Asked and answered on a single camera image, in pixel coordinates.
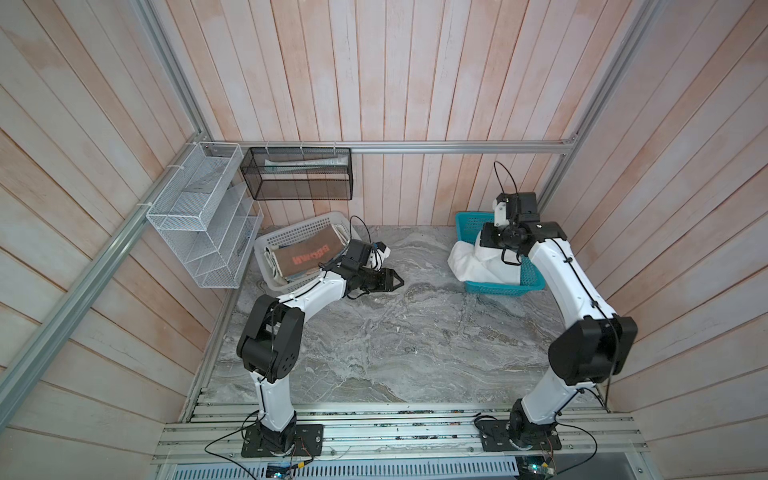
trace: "wooden wall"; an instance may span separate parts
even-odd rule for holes
[[[0,2],[0,370],[194,132],[128,2]],[[146,232],[11,424],[3,478],[143,478],[221,308]]]
[[[483,141],[570,137],[641,2],[153,3],[216,139]],[[351,201],[270,201],[266,221],[452,224],[490,210],[494,160],[541,191],[558,158],[356,155]]]
[[[611,403],[665,478],[768,475],[766,26],[764,0],[671,2],[545,210],[637,321]]]

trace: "plastic basket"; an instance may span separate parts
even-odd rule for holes
[[[278,285],[272,278],[272,268],[267,264],[266,259],[264,258],[264,248],[268,245],[273,247],[287,247],[289,245],[294,245],[295,243],[299,243],[300,241],[312,237],[315,233],[331,224],[341,225],[344,231],[349,235],[349,219],[347,219],[341,212],[330,212],[256,238],[256,241],[253,242],[253,254],[256,256],[256,262],[259,264],[259,269],[264,277],[264,281],[270,289],[281,293],[292,292],[304,283],[316,278],[317,272],[308,273],[299,279],[288,282],[287,285]],[[352,238],[360,240],[360,235],[357,234],[355,229],[352,229]]]
[[[461,212],[456,214],[456,235],[462,242],[475,243],[483,224],[493,221],[493,213]],[[543,290],[547,283],[541,272],[527,257],[520,258],[520,285],[503,283],[464,282],[467,293],[520,296],[533,290]]]

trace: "marble tabletop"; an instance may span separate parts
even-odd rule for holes
[[[362,238],[366,232],[359,230]],[[454,227],[372,227],[406,284],[331,303],[304,326],[290,374],[294,403],[514,402],[546,370],[563,331],[548,290],[467,294],[447,259]],[[268,293],[252,261],[207,390],[209,402],[255,402],[235,347],[255,299]]]

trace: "black wire basket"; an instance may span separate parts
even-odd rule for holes
[[[240,171],[254,200],[352,200],[352,151],[251,147]]]

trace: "teal basket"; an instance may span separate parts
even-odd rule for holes
[[[478,233],[486,222],[493,221],[493,214],[487,212],[461,212],[456,214],[456,235],[462,242],[475,244]],[[467,293],[486,295],[520,296],[533,290],[543,290],[547,283],[541,272],[527,257],[520,258],[520,285],[503,283],[464,282]]]

